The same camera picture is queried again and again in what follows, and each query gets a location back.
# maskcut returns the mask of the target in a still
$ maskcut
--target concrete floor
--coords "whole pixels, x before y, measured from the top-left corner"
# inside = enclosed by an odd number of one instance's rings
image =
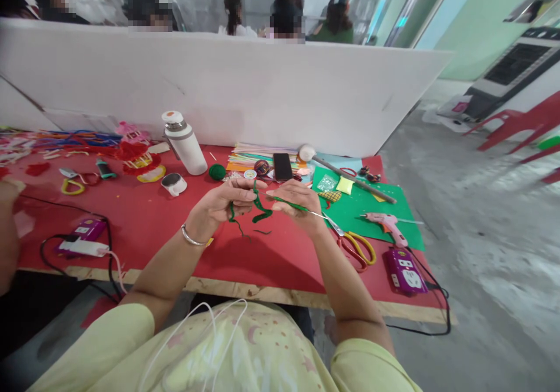
[[[426,392],[559,391],[560,183],[538,182],[560,165],[559,157],[518,166],[532,150],[506,156],[511,145],[504,143],[479,152],[482,134],[461,137],[421,116],[412,113],[381,155],[388,179],[403,187],[414,215],[426,223],[426,255],[451,294],[459,325],[437,338],[392,330],[400,362]],[[14,390],[29,385],[81,334],[76,320],[98,297],[85,290],[9,358],[21,380]],[[170,323],[189,301],[181,298]],[[324,333],[327,316],[311,313],[317,349],[328,363],[334,345]]]

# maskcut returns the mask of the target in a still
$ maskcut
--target wooden table edge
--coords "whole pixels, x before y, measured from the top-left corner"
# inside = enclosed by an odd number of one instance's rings
[[[19,268],[22,271],[44,272],[47,274],[60,275],[51,269]],[[140,269],[129,269],[124,277],[125,284],[134,284],[142,271]],[[87,268],[69,266],[66,273],[78,279],[94,279],[97,281],[109,281],[108,272],[101,268]],[[118,279],[118,274],[113,271],[113,278]],[[283,305],[295,305],[313,307],[316,309],[330,310],[331,306],[326,294],[305,292],[301,290],[289,290],[277,287],[267,287],[240,282],[222,281],[211,278],[200,278],[192,276],[184,291],[212,294],[237,299],[260,300],[262,302],[280,303]],[[413,304],[376,302],[384,317],[397,317],[416,322],[446,324],[446,313],[444,309],[435,307],[416,306]],[[451,324],[457,325],[459,321],[451,312]]]

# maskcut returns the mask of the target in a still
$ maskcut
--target red table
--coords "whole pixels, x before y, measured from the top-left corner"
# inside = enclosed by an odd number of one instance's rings
[[[209,165],[215,163],[210,152],[218,163],[226,165],[231,150],[218,146],[203,147]],[[143,184],[135,177],[123,176],[121,163],[115,160],[108,163],[120,175],[119,178],[102,181],[97,186],[87,187],[83,194],[71,197],[60,192],[63,176],[58,168],[69,167],[77,172],[96,171],[95,157],[81,154],[60,157],[51,160],[51,168],[38,177],[25,174],[27,165],[41,161],[41,156],[32,155],[9,167],[14,178],[27,184],[23,194],[106,215],[111,222],[113,249],[127,272],[125,282],[128,283],[134,283],[152,256],[183,224],[193,205],[219,184],[208,174],[188,175],[173,153],[167,152],[162,154],[162,164],[167,167],[167,172],[182,174],[188,183],[187,190],[176,198],[172,198],[159,182]],[[366,158],[363,163],[370,166],[373,174],[380,173],[385,181],[379,156]],[[40,243],[55,234],[71,233],[88,215],[28,198],[20,198],[16,203],[15,211],[21,209],[34,217],[36,222],[34,230],[22,239],[19,267],[48,271],[39,257]],[[185,288],[231,297],[329,308],[311,241],[281,213],[274,213],[272,217],[253,224],[251,219],[257,213],[260,211],[254,209],[250,215],[238,217],[252,242],[241,237],[234,223],[224,223],[218,229],[215,240],[205,251]],[[254,232],[254,229],[263,232],[271,230],[272,233],[264,235]],[[99,241],[106,242],[106,236],[104,233]],[[372,297],[379,302],[382,313],[416,321],[444,323],[442,308],[445,302],[440,293],[406,297],[391,291],[382,260],[382,254],[390,244],[375,239],[370,241],[377,253],[377,263],[361,277]],[[54,265],[76,277],[108,279],[107,257],[69,260],[53,252],[59,241],[51,242],[45,252]],[[415,250],[415,253],[427,266],[423,252]]]

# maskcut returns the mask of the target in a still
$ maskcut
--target wooden stick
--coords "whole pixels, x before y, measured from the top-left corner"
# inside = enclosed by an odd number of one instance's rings
[[[388,201],[391,204],[396,204],[397,203],[396,199],[394,199],[393,197],[389,197],[389,195],[387,195],[385,192],[381,192],[381,191],[373,188],[372,186],[364,183],[363,181],[360,181],[360,179],[356,179],[354,176],[351,176],[348,173],[343,172],[339,168],[331,165],[329,162],[326,162],[322,158],[317,157],[317,155],[313,156],[313,160],[315,160],[317,163],[321,163],[323,166],[329,168],[333,172],[338,173],[340,176],[345,177],[346,179],[350,179],[351,181],[353,181],[354,183],[356,183],[360,187],[364,188],[366,191],[370,191],[372,194],[376,194],[379,198],[382,198],[382,199],[384,199],[385,201]]]

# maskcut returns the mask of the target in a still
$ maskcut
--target craft lantern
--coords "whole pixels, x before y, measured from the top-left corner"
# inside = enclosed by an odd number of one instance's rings
[[[140,131],[136,125],[129,124],[125,121],[119,122],[119,126],[115,129],[115,132],[118,135],[122,135],[121,142],[128,142],[130,144],[151,144],[151,137],[148,131]]]
[[[157,154],[150,154],[145,144],[122,141],[114,156],[122,161],[124,174],[136,176],[140,182],[155,182],[165,175],[162,158]]]

